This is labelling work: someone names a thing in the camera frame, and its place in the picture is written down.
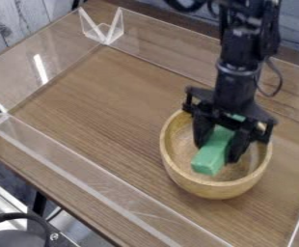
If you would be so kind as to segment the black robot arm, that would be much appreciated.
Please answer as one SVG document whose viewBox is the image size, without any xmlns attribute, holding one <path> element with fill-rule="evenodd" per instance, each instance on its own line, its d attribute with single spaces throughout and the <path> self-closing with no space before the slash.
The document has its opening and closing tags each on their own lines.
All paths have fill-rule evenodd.
<svg viewBox="0 0 299 247">
<path fill-rule="evenodd" d="M 183 110 L 194 118 L 194 142 L 198 148 L 208 143 L 214 128 L 234 132 L 224 159 L 235 163 L 250 144 L 271 141 L 275 117 L 255 101 L 262 92 L 262 69 L 271 67 L 271 57 L 280 46 L 280 0 L 194 0 L 183 6 L 164 0 L 171 8 L 190 13 L 207 8 L 219 18 L 220 55 L 216 61 L 215 87 L 186 88 Z"/>
</svg>

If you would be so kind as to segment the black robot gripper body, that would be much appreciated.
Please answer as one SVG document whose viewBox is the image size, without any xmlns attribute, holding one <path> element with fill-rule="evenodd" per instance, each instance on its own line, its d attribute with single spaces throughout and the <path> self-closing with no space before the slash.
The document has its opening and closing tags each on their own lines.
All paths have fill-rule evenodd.
<svg viewBox="0 0 299 247">
<path fill-rule="evenodd" d="M 216 63 L 218 77 L 212 90 L 188 86 L 182 109 L 191 114 L 204 114 L 216 124 L 228 128 L 248 129 L 251 142 L 268 143 L 275 117 L 255 101 L 262 65 L 234 68 L 223 61 Z"/>
</svg>

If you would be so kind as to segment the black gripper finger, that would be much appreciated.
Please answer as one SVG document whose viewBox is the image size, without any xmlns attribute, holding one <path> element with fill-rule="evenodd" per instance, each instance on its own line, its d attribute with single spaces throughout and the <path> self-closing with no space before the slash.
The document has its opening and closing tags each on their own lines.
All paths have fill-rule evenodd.
<svg viewBox="0 0 299 247">
<path fill-rule="evenodd" d="M 212 134 L 215 123 L 203 114 L 198 113 L 194 116 L 194 141 L 196 147 L 200 149 Z"/>
<path fill-rule="evenodd" d="M 235 132 L 228 143 L 228 150 L 226 155 L 226 161 L 228 163 L 236 163 L 240 160 L 251 143 L 251 131 L 248 129 L 240 129 Z"/>
</svg>

